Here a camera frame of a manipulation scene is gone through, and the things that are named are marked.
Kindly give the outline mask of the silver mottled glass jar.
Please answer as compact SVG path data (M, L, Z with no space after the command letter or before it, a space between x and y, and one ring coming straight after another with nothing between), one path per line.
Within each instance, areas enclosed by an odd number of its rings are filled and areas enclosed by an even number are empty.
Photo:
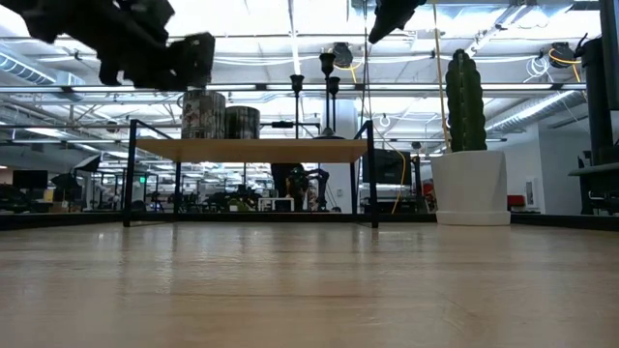
M223 139L225 103L225 96L217 92L186 92L183 97L181 137Z

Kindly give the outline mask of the wooden shelf riser black legs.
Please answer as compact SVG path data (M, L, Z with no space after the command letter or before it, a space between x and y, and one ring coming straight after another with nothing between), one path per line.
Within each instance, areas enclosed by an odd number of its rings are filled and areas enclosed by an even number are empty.
M374 167L373 122L366 121L351 139L173 139L164 134L161 139L139 139L139 128L153 127L139 120L130 122L127 168L124 178L123 225L132 225L133 178L136 150L172 160L175 163L175 183L181 181L181 166L185 162L242 162L242 163L348 163L350 165L350 214L357 215L356 162L368 158L370 213L373 228L379 226L377 210L376 171Z

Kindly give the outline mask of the black background monitor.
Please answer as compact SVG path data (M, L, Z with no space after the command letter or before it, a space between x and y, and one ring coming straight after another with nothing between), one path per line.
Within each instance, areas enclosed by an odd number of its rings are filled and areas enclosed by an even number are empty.
M46 189L48 172L46 170L14 170L12 185L18 189Z

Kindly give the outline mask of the black right frame rail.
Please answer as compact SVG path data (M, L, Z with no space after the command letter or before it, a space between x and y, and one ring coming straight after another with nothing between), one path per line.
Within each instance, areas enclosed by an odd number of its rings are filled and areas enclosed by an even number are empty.
M619 232L619 217L512 213L511 222L524 225Z

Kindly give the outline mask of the black studio softbox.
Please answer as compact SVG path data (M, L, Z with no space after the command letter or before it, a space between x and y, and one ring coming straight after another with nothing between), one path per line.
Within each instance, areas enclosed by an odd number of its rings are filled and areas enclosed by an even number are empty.
M101 165L101 161L102 161L101 155L94 155L76 164L73 168L73 171L84 171L84 172L91 172L91 173L97 172Z

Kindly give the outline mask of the black back frame rail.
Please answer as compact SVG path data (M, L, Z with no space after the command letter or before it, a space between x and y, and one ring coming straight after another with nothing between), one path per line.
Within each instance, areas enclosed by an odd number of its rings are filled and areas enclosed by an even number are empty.
M320 222L320 223L371 223L370 215L342 213L132 213L132 221L165 222Z

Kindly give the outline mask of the person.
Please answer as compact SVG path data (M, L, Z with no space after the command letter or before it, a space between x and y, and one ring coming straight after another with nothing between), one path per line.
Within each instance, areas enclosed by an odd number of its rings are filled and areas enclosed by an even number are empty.
M271 171L278 196L293 198L294 211L301 212L309 188L304 166L301 163L272 163Z

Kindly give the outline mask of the dark grey desk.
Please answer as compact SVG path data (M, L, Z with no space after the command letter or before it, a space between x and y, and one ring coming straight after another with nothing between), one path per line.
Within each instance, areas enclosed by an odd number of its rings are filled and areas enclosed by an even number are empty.
M582 215L595 210L619 215L619 162L582 167L569 176L579 179Z

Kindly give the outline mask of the small white table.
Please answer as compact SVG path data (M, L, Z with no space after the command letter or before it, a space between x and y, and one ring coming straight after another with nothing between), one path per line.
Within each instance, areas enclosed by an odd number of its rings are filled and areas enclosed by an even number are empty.
M267 206L270 205L272 210L277 208L278 202L286 202L289 204L289 211L293 212L295 210L294 207L294 199L292 197L260 197L257 203L257 211L265 212L267 210Z

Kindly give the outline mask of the black left frame rail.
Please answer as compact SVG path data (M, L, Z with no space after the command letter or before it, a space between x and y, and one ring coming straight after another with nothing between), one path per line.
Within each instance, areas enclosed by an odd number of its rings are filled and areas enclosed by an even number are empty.
M0 231L121 222L121 213L0 214Z

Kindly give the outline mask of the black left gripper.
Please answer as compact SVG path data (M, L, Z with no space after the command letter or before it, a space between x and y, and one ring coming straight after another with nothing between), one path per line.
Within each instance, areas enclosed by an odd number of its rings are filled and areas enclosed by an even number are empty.
M99 80L119 86L118 73L137 88L183 91L204 88L212 79L216 39L203 32L173 42L164 28L114 28L99 36Z

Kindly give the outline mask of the black frame rail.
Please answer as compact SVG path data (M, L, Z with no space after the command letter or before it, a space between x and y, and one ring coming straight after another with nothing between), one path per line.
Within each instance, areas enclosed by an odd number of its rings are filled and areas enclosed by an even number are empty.
M121 222L121 213L0 214L0 231Z
M524 225L619 232L619 217L512 213L511 222Z
M132 213L132 221L165 222L320 222L320 223L371 223L370 215L342 213Z

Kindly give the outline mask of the white wall box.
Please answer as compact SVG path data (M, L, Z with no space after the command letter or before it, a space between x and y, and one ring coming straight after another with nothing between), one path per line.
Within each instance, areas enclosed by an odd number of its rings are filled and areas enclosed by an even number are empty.
M537 177L529 176L525 180L525 204L530 211L545 212L544 188Z

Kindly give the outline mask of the white hexagonal plant pot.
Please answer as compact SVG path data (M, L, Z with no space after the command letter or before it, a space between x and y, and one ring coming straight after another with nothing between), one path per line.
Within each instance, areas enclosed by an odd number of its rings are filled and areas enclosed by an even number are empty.
M431 160L431 172L438 223L463 226L511 223L503 152L446 154Z

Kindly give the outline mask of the black computer monitor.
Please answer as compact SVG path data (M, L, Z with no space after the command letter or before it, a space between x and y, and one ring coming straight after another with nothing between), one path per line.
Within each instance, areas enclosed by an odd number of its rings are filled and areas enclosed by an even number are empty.
M581 46L594 165L619 161L612 112L619 111L619 0L599 0L601 36Z

